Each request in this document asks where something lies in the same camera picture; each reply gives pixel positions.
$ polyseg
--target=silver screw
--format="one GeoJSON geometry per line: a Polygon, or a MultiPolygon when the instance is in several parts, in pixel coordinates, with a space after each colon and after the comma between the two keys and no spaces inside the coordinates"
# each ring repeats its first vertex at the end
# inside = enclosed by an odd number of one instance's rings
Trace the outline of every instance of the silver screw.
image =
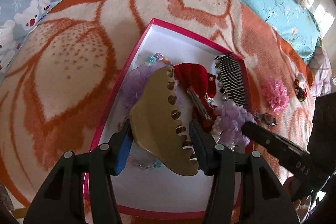
{"type": "Polygon", "coordinates": [[[108,150],[110,148],[110,146],[107,143],[103,143],[100,145],[99,147],[101,150],[108,150]]]}
{"type": "Polygon", "coordinates": [[[261,154],[259,153],[259,151],[252,151],[252,156],[254,156],[255,158],[259,158],[261,156],[261,154]]]}
{"type": "Polygon", "coordinates": [[[71,158],[72,155],[73,155],[73,153],[71,151],[67,151],[67,152],[64,153],[63,156],[64,156],[64,158],[68,159],[68,158],[71,158]]]}
{"type": "Polygon", "coordinates": [[[221,151],[221,150],[224,150],[224,149],[225,149],[225,146],[219,143],[219,144],[216,144],[216,145],[215,145],[215,148],[216,148],[216,150],[221,151]]]}

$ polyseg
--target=red bear nose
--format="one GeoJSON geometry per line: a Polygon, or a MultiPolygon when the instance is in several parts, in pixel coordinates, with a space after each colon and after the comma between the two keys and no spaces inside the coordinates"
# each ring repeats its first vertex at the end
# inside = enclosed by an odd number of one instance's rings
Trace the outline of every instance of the red bear nose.
{"type": "Polygon", "coordinates": [[[29,26],[31,27],[31,26],[33,26],[34,24],[35,24],[35,19],[32,18],[32,19],[29,21],[29,26]]]}

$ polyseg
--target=cartoon bear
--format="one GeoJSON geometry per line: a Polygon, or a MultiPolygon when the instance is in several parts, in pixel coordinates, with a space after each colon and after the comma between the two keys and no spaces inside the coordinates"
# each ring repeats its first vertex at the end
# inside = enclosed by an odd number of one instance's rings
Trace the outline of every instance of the cartoon bear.
{"type": "Polygon", "coordinates": [[[30,30],[36,25],[38,21],[38,16],[40,15],[39,9],[37,8],[38,5],[38,0],[32,0],[30,2],[30,7],[25,9],[22,14],[15,14],[15,22],[17,24],[21,24],[24,30],[30,30]]]}
{"type": "Polygon", "coordinates": [[[7,20],[3,26],[0,26],[0,51],[13,41],[14,26],[15,22],[13,20],[7,20]]]}
{"type": "Polygon", "coordinates": [[[41,13],[47,12],[50,8],[50,3],[53,0],[39,0],[39,6],[41,7],[41,13]]]}
{"type": "Polygon", "coordinates": [[[0,72],[6,72],[7,66],[15,55],[14,50],[9,50],[6,54],[0,55],[0,72]]]}

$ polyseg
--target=orange and beige blanket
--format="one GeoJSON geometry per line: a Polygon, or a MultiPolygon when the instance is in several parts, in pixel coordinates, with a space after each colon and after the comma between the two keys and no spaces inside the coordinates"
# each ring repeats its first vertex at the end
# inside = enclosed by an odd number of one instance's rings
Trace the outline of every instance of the orange and beige blanket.
{"type": "MultiPolygon", "coordinates": [[[[309,89],[313,74],[274,29],[237,0],[63,0],[29,35],[0,86],[0,181],[24,206],[62,153],[89,150],[118,74],[152,18],[242,57],[254,110],[270,112],[260,83],[280,78],[290,101],[272,130],[307,146],[314,100],[308,91],[300,103],[293,82],[301,72],[309,89]]],[[[284,182],[288,172],[263,155],[284,182]]],[[[124,217],[125,223],[152,223],[124,217]]]]}

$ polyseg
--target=pink scrunchie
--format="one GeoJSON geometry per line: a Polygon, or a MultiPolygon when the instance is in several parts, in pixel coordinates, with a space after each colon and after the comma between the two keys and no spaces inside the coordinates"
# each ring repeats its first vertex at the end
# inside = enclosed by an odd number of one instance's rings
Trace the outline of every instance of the pink scrunchie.
{"type": "Polygon", "coordinates": [[[288,105],[287,88],[279,79],[274,77],[267,78],[261,84],[261,92],[275,113],[279,113],[288,105]]]}

